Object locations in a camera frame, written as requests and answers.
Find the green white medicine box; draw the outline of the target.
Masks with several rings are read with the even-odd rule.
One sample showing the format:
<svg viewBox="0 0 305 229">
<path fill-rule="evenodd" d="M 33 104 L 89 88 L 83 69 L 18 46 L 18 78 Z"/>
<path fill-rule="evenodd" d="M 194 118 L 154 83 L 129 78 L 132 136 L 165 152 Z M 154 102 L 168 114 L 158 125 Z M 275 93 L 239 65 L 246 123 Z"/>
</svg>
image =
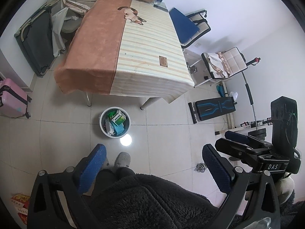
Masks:
<svg viewBox="0 0 305 229">
<path fill-rule="evenodd" d="M 126 115 L 121 110 L 117 110 L 114 116 L 112 116 L 111 121 L 116 125 L 120 126 L 126 120 Z"/>
</svg>

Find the grey chair with clothes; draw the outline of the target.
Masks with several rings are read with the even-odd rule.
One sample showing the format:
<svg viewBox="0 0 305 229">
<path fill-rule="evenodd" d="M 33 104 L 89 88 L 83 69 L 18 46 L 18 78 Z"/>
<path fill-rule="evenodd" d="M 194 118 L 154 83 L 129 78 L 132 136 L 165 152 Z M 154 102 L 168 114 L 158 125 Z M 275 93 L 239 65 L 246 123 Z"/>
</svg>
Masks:
<svg viewBox="0 0 305 229">
<path fill-rule="evenodd" d="M 57 57 L 66 49 L 61 33 L 75 32 L 91 8 L 76 0 L 47 0 L 46 4 L 51 7 L 53 56 Z"/>
</svg>

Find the black blue workout bench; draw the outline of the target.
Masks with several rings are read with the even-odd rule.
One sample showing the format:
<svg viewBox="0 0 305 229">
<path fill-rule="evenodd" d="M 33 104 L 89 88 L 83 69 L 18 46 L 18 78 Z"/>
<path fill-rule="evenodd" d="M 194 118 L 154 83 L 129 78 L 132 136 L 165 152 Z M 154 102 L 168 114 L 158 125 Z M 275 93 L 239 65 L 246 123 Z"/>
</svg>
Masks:
<svg viewBox="0 0 305 229">
<path fill-rule="evenodd" d="M 236 111 L 232 97 L 219 97 L 188 103 L 194 124 Z"/>
</svg>

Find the person's black fleece clothing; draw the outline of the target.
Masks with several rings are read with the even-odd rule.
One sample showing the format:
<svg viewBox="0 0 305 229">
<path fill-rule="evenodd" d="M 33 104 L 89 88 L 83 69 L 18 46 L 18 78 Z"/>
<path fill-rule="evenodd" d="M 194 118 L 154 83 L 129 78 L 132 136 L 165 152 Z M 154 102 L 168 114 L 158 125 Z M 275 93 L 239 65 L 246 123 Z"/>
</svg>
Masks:
<svg viewBox="0 0 305 229">
<path fill-rule="evenodd" d="M 241 220 L 250 195 L 246 192 L 229 228 Z M 101 228 L 206 228 L 220 208 L 173 182 L 128 168 L 101 171 L 88 206 Z M 304 228 L 304 202 L 279 207 L 280 228 Z"/>
</svg>

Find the black folding bed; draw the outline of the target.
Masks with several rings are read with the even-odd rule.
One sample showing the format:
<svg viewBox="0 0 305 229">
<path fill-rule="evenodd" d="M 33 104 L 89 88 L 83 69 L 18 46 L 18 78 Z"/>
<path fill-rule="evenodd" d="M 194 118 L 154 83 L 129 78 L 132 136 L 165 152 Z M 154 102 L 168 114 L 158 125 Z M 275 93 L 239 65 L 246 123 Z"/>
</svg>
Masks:
<svg viewBox="0 0 305 229">
<path fill-rule="evenodd" d="M 50 5 L 40 7 L 14 34 L 24 57 L 38 77 L 45 75 L 55 59 L 51 9 Z"/>
</svg>

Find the barbell bar with red end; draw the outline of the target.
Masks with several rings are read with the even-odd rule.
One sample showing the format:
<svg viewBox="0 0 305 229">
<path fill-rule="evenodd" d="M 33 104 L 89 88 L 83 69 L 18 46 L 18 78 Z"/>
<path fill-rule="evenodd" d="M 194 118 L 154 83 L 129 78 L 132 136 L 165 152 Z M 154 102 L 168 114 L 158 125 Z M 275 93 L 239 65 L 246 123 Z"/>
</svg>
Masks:
<svg viewBox="0 0 305 229">
<path fill-rule="evenodd" d="M 247 66 L 249 66 L 249 65 L 255 66 L 257 63 L 259 63 L 260 60 L 261 59 L 259 57 L 256 57 L 253 60 L 251 60 L 248 63 L 246 63 L 246 65 Z M 247 82 L 245 74 L 243 73 L 243 71 L 241 73 L 242 73 L 243 79 L 245 81 L 245 87 L 246 87 L 246 90 L 247 90 L 247 94 L 248 94 L 248 98 L 249 98 L 249 101 L 250 101 L 250 105 L 252 106 L 255 129 L 258 130 L 258 122 L 257 122 L 257 119 L 256 119 L 256 113 L 255 113 L 254 101 L 253 101 L 251 89 L 250 89 L 250 86 L 249 86 L 249 84 Z"/>
</svg>

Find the red snack package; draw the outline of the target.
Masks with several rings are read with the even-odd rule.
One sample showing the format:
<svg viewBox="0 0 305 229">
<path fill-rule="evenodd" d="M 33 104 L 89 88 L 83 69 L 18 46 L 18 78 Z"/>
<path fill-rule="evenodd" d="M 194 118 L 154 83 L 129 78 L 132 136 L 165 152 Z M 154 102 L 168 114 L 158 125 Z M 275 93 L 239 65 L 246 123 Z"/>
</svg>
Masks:
<svg viewBox="0 0 305 229">
<path fill-rule="evenodd" d="M 11 202 L 17 211 L 21 221 L 27 225 L 28 208 L 30 204 L 30 197 L 23 194 L 16 194 L 11 197 Z"/>
</svg>

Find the pink suitcase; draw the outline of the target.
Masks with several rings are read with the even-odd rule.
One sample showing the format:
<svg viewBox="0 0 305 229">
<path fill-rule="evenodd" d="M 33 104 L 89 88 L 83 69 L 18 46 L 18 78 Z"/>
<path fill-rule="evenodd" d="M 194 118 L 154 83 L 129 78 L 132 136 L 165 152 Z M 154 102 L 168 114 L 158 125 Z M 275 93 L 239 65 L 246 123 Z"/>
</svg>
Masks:
<svg viewBox="0 0 305 229">
<path fill-rule="evenodd" d="M 12 79 L 1 80 L 1 115 L 11 118 L 31 117 L 28 105 L 32 98 Z"/>
</svg>

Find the white table leg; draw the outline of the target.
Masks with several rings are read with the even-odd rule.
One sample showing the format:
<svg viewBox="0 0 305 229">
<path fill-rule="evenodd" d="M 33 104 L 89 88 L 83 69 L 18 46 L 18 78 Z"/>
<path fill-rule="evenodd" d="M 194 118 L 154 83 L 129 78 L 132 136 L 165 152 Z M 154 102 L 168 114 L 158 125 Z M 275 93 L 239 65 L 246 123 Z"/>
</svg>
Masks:
<svg viewBox="0 0 305 229">
<path fill-rule="evenodd" d="M 85 92 L 84 96 L 85 96 L 85 101 L 86 101 L 87 106 L 90 107 L 92 105 L 92 94 Z"/>
<path fill-rule="evenodd" d="M 160 97 L 153 97 L 153 98 L 149 98 L 141 107 L 141 110 L 145 110 L 146 108 L 148 108 L 149 106 L 151 106 L 153 103 L 157 102 L 160 99 Z"/>
</svg>

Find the chrome dumbbell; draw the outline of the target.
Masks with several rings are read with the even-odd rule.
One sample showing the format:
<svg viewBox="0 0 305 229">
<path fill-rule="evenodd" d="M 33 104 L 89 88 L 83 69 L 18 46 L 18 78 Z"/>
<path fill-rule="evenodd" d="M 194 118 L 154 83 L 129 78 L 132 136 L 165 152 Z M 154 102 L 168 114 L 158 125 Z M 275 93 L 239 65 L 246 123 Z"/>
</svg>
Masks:
<svg viewBox="0 0 305 229">
<path fill-rule="evenodd" d="M 195 169 L 194 171 L 195 172 L 198 172 L 198 173 L 204 173 L 206 171 L 207 167 L 206 167 L 206 164 L 205 163 L 198 163 L 196 166 L 195 166 Z"/>
</svg>

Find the blue cushion office chair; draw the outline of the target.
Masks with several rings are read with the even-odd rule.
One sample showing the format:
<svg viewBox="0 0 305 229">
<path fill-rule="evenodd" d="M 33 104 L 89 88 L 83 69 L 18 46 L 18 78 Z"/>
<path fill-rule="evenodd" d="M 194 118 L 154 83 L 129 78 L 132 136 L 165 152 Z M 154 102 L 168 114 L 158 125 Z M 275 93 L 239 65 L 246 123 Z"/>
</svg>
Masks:
<svg viewBox="0 0 305 229">
<path fill-rule="evenodd" d="M 207 21 L 207 10 L 199 10 L 184 15 L 176 8 L 169 12 L 182 49 L 190 47 L 202 36 L 211 31 Z"/>
</svg>

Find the right grey slipper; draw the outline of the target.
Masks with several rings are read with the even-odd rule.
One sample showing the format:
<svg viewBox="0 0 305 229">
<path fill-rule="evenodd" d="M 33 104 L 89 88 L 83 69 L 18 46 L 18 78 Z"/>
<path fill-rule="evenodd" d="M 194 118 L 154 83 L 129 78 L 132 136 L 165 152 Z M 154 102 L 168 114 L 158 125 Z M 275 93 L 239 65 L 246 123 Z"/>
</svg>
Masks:
<svg viewBox="0 0 305 229">
<path fill-rule="evenodd" d="M 130 166 L 131 156 L 127 152 L 120 152 L 115 160 L 114 168 L 128 168 Z"/>
</svg>

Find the white trash bin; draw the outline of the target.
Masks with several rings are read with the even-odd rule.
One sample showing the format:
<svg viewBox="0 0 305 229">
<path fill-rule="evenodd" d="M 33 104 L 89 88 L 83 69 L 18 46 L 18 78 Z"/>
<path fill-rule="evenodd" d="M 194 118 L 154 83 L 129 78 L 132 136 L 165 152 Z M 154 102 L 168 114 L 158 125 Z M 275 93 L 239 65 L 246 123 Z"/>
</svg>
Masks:
<svg viewBox="0 0 305 229">
<path fill-rule="evenodd" d="M 112 139 L 125 136 L 131 125 L 130 116 L 123 108 L 110 107 L 99 115 L 99 127 L 103 134 Z"/>
</svg>

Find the white padded chair with clothes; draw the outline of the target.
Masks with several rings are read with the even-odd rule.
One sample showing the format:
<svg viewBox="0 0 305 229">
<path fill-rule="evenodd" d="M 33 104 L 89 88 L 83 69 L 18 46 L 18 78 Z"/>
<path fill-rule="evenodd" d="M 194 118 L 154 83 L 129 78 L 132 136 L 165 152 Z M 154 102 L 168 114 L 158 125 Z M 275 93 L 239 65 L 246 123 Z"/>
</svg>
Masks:
<svg viewBox="0 0 305 229">
<path fill-rule="evenodd" d="M 212 79 L 224 80 L 247 69 L 246 60 L 237 47 L 217 53 L 202 53 Z"/>
</svg>

